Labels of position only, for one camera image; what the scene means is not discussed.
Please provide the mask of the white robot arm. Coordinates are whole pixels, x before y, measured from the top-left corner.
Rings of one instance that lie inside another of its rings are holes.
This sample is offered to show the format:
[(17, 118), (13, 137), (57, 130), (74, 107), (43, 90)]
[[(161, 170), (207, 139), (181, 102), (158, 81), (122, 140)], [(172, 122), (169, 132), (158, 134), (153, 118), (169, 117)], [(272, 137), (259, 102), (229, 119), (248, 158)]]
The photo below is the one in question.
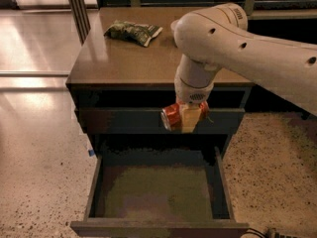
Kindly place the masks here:
[(247, 28), (245, 11), (233, 3), (189, 12), (175, 24), (182, 53), (174, 81), (182, 132), (196, 127), (221, 68), (317, 115), (317, 46), (254, 35)]

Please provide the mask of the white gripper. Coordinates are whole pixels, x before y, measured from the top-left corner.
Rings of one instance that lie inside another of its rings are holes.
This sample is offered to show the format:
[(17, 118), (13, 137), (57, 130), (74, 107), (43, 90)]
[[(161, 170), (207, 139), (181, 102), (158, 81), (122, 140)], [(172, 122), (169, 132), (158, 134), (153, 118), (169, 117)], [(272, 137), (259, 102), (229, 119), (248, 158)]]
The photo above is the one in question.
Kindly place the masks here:
[(176, 101), (184, 103), (180, 105), (182, 133), (192, 133), (194, 131), (201, 115), (198, 103), (208, 99), (213, 87), (213, 82), (205, 87), (197, 88), (186, 84), (180, 77), (174, 80)]

